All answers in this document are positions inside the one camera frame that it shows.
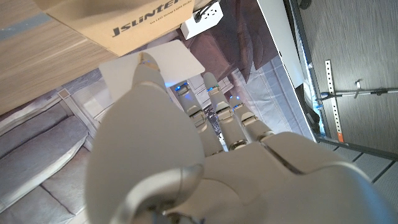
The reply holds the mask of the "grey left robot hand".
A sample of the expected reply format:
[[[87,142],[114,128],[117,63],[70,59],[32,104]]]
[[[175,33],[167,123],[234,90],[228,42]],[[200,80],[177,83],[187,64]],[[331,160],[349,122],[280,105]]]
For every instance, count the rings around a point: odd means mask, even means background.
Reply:
[[[140,53],[131,89],[106,113],[86,175],[91,223],[396,223],[353,163],[295,133],[274,133],[204,76],[224,141],[186,83],[170,99]]]

